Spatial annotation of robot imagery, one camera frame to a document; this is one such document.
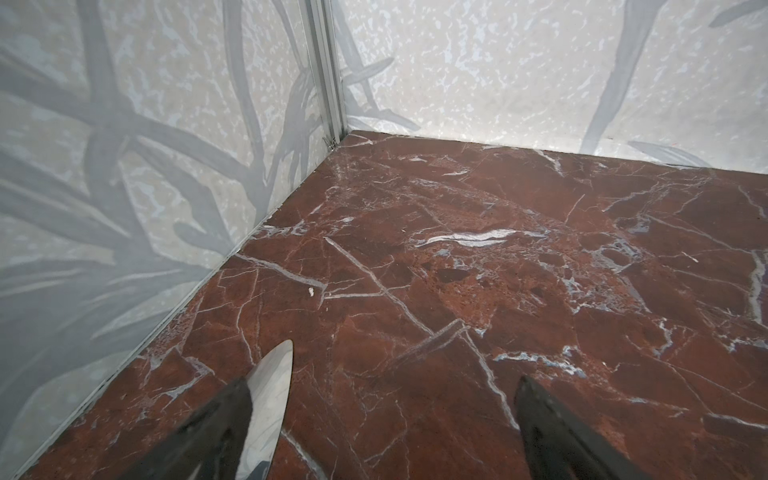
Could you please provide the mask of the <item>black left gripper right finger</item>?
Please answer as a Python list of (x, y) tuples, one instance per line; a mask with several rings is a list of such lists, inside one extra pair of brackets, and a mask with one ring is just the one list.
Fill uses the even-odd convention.
[(514, 412), (533, 479), (649, 477), (529, 376), (518, 382)]

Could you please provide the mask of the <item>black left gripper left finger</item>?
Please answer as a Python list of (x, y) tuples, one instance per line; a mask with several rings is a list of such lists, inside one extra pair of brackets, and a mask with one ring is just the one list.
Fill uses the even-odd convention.
[(198, 408), (123, 479), (265, 479), (286, 414), (294, 345), (285, 340)]

